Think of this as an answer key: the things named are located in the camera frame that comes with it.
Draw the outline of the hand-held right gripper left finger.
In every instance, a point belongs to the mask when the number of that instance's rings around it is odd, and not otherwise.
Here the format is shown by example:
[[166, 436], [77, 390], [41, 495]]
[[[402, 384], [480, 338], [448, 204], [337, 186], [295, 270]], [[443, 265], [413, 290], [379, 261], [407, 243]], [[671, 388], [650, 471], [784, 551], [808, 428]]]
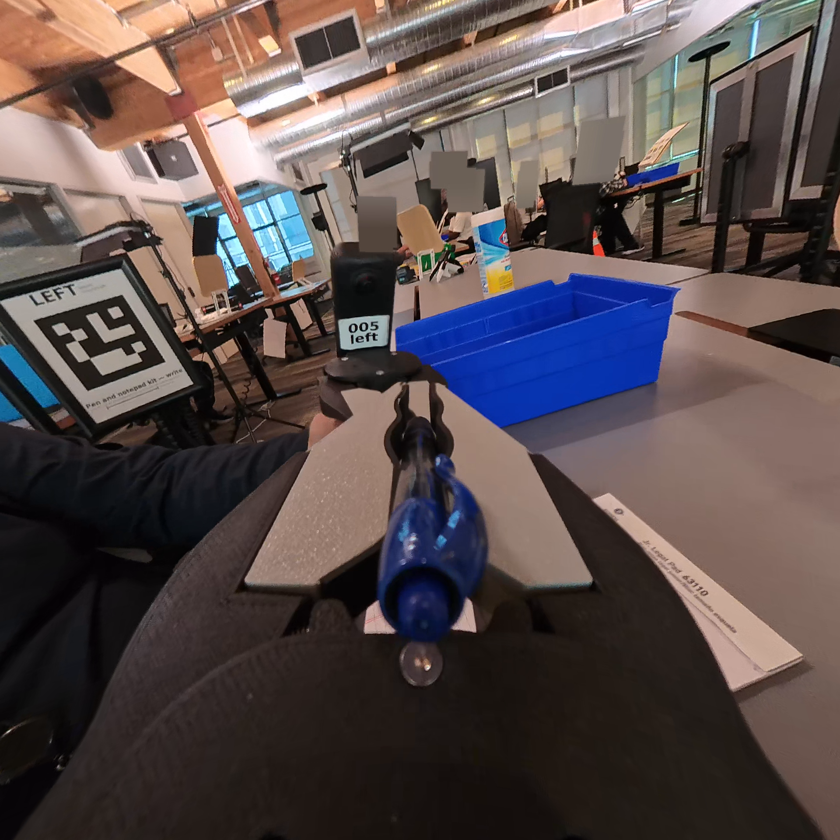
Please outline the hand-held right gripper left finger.
[[320, 587], [382, 540], [394, 472], [385, 435], [401, 391], [345, 393], [351, 417], [308, 452], [246, 587]]

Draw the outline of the blue pen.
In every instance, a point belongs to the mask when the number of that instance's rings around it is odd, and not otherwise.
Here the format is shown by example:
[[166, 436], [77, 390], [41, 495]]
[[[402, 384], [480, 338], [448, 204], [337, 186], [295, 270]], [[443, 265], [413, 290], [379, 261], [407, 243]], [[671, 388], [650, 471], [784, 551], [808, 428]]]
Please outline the blue pen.
[[411, 418], [397, 443], [377, 600], [398, 634], [432, 644], [454, 627], [484, 577], [487, 526], [474, 494], [441, 451], [430, 421]]

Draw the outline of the white lined notepad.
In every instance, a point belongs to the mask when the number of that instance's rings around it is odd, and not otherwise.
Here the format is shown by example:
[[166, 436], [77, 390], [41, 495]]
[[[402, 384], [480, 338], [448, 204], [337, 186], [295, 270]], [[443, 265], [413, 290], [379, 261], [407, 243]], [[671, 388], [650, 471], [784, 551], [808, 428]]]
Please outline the white lined notepad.
[[[630, 536], [677, 593], [708, 643], [730, 690], [751, 686], [802, 662], [803, 654], [799, 650], [620, 500], [605, 494], [595, 499], [595, 505]], [[466, 601], [452, 629], [477, 630], [477, 613], [473, 603], [476, 591]], [[378, 601], [366, 609], [364, 631], [367, 634], [396, 632], [384, 619]]]

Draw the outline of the person's left forearm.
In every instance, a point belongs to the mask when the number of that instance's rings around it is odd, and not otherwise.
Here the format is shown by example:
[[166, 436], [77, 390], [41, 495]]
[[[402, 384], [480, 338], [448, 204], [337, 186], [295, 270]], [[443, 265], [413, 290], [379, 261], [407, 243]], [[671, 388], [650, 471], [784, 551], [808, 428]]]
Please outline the person's left forearm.
[[309, 431], [257, 444], [108, 447], [2, 424], [2, 504], [107, 548], [191, 548], [293, 456]]

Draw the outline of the wooden desk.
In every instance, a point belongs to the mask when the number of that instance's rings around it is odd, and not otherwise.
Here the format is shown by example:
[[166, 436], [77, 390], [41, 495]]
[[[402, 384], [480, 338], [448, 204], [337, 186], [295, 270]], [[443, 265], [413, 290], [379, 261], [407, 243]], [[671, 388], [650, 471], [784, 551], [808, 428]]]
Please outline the wooden desk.
[[217, 312], [202, 323], [188, 322], [176, 335], [188, 351], [198, 354], [210, 354], [227, 342], [234, 342], [248, 371], [256, 379], [259, 389], [268, 401], [294, 396], [298, 392], [276, 392], [249, 334], [261, 325], [257, 320], [260, 313], [279, 314], [280, 325], [291, 328], [292, 344], [297, 347], [303, 359], [327, 353], [326, 349], [312, 346], [293, 308], [295, 303], [303, 303], [311, 321], [318, 329], [318, 337], [331, 337], [333, 334], [326, 330], [316, 304], [316, 298], [326, 291], [327, 286], [328, 282], [321, 280], [302, 287], [288, 288], [272, 298], [249, 303], [239, 310], [226, 314]]

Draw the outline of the white wipes canister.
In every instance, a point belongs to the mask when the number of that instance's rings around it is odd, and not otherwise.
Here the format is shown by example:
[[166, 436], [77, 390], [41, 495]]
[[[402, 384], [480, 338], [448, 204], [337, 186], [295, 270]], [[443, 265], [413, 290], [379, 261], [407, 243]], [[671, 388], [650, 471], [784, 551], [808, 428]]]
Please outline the white wipes canister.
[[503, 208], [473, 214], [471, 228], [483, 297], [489, 299], [513, 291], [515, 281]]

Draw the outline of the black tripod stand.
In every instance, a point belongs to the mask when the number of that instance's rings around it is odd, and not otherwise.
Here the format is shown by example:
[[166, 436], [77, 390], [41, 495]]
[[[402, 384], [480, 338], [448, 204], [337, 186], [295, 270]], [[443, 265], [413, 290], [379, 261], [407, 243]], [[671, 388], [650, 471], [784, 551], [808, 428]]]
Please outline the black tripod stand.
[[[235, 442], [241, 426], [245, 428], [247, 436], [254, 442], [257, 440], [256, 430], [260, 428], [261, 424], [273, 423], [292, 428], [295, 431], [304, 429], [304, 425], [272, 415], [271, 407], [274, 402], [288, 396], [295, 396], [300, 391], [281, 394], [276, 392], [262, 363], [259, 362], [253, 346], [248, 341], [245, 328], [240, 325], [244, 316], [234, 314], [232, 323], [235, 324], [235, 327], [232, 330], [228, 329], [229, 323], [222, 324], [221, 319], [217, 319], [207, 326], [196, 320], [194, 308], [190, 305], [185, 294], [188, 287], [182, 285], [172, 273], [172, 268], [162, 254], [163, 238], [156, 233], [150, 222], [142, 217], [132, 215], [127, 219], [107, 224], [90, 234], [82, 234], [76, 239], [75, 246], [80, 250], [80, 262], [82, 263], [104, 259], [105, 256], [128, 256], [143, 249], [150, 250], [161, 275], [181, 304], [186, 322], [190, 327], [187, 331], [185, 343], [194, 344], [198, 354], [204, 355], [210, 360], [215, 369], [216, 378], [224, 385], [224, 389], [230, 396], [234, 421], [232, 442]], [[239, 355], [246, 363], [251, 378], [257, 380], [266, 397], [265, 401], [244, 402], [236, 392], [215, 352], [217, 347], [221, 347], [229, 340], [236, 342]]]

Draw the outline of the blue plastic bin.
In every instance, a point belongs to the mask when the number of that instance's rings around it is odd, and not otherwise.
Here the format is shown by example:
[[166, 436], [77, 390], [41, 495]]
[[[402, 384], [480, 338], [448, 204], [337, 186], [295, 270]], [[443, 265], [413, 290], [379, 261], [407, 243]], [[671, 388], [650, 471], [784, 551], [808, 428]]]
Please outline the blue plastic bin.
[[402, 325], [395, 346], [507, 427], [655, 383], [677, 294], [573, 274]]

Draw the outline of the white ceiling vent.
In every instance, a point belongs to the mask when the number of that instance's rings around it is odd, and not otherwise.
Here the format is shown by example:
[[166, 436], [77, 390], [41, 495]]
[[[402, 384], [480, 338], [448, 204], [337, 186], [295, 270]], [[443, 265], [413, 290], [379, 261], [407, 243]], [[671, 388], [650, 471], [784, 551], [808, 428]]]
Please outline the white ceiling vent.
[[303, 76], [368, 56], [364, 30], [354, 9], [295, 29], [290, 32], [289, 41]]

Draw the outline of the black framed tag sign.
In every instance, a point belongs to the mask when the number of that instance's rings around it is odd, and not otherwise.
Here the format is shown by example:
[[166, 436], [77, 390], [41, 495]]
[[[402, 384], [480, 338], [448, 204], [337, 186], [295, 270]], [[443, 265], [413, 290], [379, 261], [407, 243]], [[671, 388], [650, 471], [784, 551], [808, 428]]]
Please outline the black framed tag sign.
[[203, 387], [128, 255], [4, 282], [1, 322], [5, 339], [88, 437]]

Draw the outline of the person's dark clothing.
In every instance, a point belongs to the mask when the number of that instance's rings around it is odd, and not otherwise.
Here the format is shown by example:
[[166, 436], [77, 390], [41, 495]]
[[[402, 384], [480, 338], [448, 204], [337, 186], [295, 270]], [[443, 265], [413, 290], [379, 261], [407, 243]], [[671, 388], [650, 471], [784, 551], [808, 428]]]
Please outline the person's dark clothing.
[[2, 506], [2, 838], [74, 753], [141, 618], [201, 522], [100, 534]]

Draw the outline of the small blue bin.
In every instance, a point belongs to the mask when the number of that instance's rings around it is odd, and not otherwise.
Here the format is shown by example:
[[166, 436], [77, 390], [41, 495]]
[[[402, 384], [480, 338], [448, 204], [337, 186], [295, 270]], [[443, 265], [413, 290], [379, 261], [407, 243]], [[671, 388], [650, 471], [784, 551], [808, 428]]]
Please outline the small blue bin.
[[625, 176], [626, 185], [628, 187], [636, 187], [669, 179], [679, 173], [679, 166], [679, 161], [672, 161], [653, 169], [628, 173]]

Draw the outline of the grey partition panel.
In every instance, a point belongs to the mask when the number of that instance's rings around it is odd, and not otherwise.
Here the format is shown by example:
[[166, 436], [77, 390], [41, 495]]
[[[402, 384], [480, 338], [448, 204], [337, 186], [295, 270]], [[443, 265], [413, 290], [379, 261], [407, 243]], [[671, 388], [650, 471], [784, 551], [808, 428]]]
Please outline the grey partition panel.
[[814, 32], [813, 26], [805, 28], [710, 84], [702, 224], [717, 221], [723, 153], [738, 142], [748, 149], [736, 162], [731, 221], [782, 216]]

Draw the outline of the silver air duct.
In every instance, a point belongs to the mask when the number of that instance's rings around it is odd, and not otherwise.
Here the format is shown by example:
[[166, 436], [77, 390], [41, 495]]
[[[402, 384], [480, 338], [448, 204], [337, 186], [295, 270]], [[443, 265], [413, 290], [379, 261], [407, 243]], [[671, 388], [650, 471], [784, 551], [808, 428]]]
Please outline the silver air duct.
[[500, 61], [481, 69], [458, 70], [438, 66], [434, 72], [406, 73], [402, 81], [364, 94], [356, 90], [338, 98], [330, 109], [318, 109], [310, 117], [280, 125], [267, 122], [249, 134], [254, 146], [273, 153], [276, 163], [307, 158], [331, 149], [342, 140], [357, 141], [411, 122], [422, 114], [458, 104], [475, 96], [504, 88], [514, 81], [533, 79], [549, 70], [567, 67], [572, 77], [583, 66], [614, 57], [638, 61], [644, 48], [620, 45], [584, 52], [582, 49], [545, 49], [529, 59]]
[[385, 89], [412, 71], [427, 74], [439, 66], [481, 69], [504, 60], [529, 59], [545, 49], [589, 52], [620, 46], [663, 25], [669, 2], [560, 2], [561, 10], [549, 17], [462, 45], [468, 35], [513, 24], [550, 5], [552, 2], [410, 3], [391, 17], [361, 24], [368, 51], [365, 59], [303, 76], [295, 57], [275, 58], [257, 70], [226, 78], [224, 87], [237, 112], [252, 119], [303, 102], [312, 94], [353, 84], [347, 91], [280, 118], [280, 125], [286, 126], [318, 109], [333, 108], [340, 97], [354, 98], [358, 89], [364, 94]]

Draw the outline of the black wall speaker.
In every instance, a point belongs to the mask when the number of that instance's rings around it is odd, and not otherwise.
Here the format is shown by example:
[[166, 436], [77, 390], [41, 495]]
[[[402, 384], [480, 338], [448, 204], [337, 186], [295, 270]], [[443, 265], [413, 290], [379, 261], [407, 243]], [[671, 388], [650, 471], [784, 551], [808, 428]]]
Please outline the black wall speaker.
[[198, 175], [193, 156], [181, 140], [145, 142], [143, 151], [160, 179], [179, 182]]

